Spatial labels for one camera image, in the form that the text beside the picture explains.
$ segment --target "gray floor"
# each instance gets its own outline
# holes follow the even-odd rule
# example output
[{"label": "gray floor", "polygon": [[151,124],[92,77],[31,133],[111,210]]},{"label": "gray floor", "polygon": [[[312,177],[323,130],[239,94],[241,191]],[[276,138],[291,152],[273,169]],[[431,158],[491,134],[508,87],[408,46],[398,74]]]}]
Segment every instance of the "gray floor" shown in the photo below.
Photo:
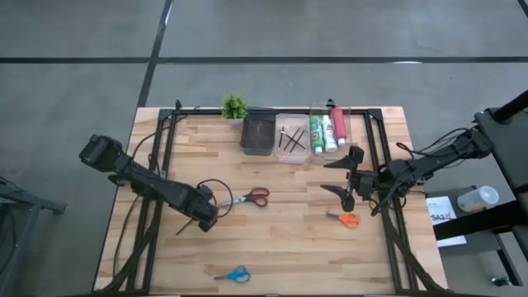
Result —
[{"label": "gray floor", "polygon": [[[0,2],[1,57],[149,56],[163,0]],[[516,0],[175,1],[161,56],[528,55],[528,18]],[[91,289],[115,188],[82,165],[91,134],[127,142],[144,64],[0,64],[0,175],[68,203],[43,214],[18,281],[20,295]],[[249,105],[404,106],[413,144],[471,126],[473,113],[526,89],[528,64],[159,65],[147,106],[218,106],[243,93]],[[513,199],[492,158],[439,172],[427,189],[470,184]],[[524,257],[506,234],[528,283]],[[494,254],[442,261],[450,288],[522,296],[489,283],[504,273]]]}]

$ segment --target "black floor stripe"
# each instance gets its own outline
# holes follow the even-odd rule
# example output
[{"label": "black floor stripe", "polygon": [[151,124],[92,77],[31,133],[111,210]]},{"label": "black floor stripe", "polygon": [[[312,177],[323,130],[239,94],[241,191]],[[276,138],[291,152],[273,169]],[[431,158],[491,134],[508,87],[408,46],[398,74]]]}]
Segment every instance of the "black floor stripe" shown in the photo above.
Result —
[{"label": "black floor stripe", "polygon": [[0,58],[0,64],[146,64],[151,58]]},{"label": "black floor stripe", "polygon": [[0,64],[473,64],[528,63],[511,57],[123,57],[123,58],[0,58]]},{"label": "black floor stripe", "polygon": [[147,72],[141,86],[141,92],[139,93],[138,107],[145,107],[147,100],[149,99],[150,86],[154,77],[154,71],[156,70],[156,58],[159,56],[159,51],[162,48],[163,37],[165,36],[165,30],[167,29],[168,18],[171,13],[172,0],[166,0],[163,6],[162,16],[159,20],[158,33],[156,33],[156,39],[154,40],[154,46],[150,55],[150,62],[148,62]]},{"label": "black floor stripe", "polygon": [[471,64],[528,63],[515,57],[166,57],[158,64]]}]

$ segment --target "red tube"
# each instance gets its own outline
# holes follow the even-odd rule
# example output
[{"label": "red tube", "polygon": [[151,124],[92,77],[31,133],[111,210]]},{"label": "red tube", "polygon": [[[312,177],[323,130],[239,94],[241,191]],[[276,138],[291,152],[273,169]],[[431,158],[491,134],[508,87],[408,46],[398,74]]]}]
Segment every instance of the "red tube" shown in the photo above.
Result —
[{"label": "red tube", "polygon": [[343,109],[337,107],[332,109],[333,135],[339,146],[345,145],[347,142],[347,128],[345,126],[345,119],[343,118]]}]

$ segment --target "green tube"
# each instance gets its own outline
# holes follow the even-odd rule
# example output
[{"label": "green tube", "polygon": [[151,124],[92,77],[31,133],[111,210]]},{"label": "green tube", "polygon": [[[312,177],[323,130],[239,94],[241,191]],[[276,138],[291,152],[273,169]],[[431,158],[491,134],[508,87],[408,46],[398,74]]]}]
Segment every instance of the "green tube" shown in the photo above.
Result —
[{"label": "green tube", "polygon": [[310,139],[312,148],[316,154],[323,152],[323,132],[321,131],[321,119],[318,116],[310,116]]}]

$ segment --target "butcher block tabletop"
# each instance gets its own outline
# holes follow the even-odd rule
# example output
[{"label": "butcher block tabletop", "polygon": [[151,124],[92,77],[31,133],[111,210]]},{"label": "butcher block tabletop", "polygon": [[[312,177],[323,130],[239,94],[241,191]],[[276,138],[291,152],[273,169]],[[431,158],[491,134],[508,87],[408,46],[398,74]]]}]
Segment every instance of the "butcher block tabletop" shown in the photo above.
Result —
[{"label": "butcher block tabletop", "polygon": [[[408,158],[408,153],[395,145],[396,142],[402,142],[412,147],[403,108],[376,108],[383,112],[392,158]],[[155,131],[158,112],[159,108],[137,110],[128,154],[132,154],[143,137]],[[365,150],[365,160],[360,169],[371,170],[364,118],[351,115],[350,122],[352,143]],[[375,127],[376,141],[379,142],[377,130]],[[197,222],[193,222],[176,236],[176,232],[189,219],[165,205],[149,293],[393,293],[381,216],[371,217],[368,203],[361,202],[361,198],[356,198],[354,209],[360,220],[357,229],[348,229],[338,220],[326,216],[327,211],[343,212],[339,198],[320,185],[345,186],[346,171],[323,168],[310,160],[304,164],[279,163],[273,154],[268,157],[248,156],[239,146],[241,133],[242,126],[231,125],[219,115],[189,115],[177,123],[167,177],[169,180],[195,186],[205,179],[217,178],[227,183],[235,196],[247,194],[258,186],[268,188],[271,194],[266,207],[258,207],[253,203],[235,205],[207,233],[198,228]],[[148,166],[152,145],[153,138],[140,147],[135,161]],[[160,163],[164,147],[162,142]],[[376,147],[383,163],[380,144]],[[222,185],[211,182],[207,186],[214,191],[218,202],[229,199]],[[94,289],[100,289],[111,281],[116,244],[126,213],[135,197],[136,194],[127,186],[117,191]],[[139,202],[125,230],[118,256],[118,270],[132,251]],[[423,195],[409,194],[403,214],[412,252],[433,279],[446,287],[440,253]],[[398,262],[404,280],[403,287],[408,287],[401,255]],[[252,274],[248,283],[214,280],[215,276],[227,274],[239,265],[244,265]],[[142,279],[142,272],[139,272],[137,285],[141,284]]]}]

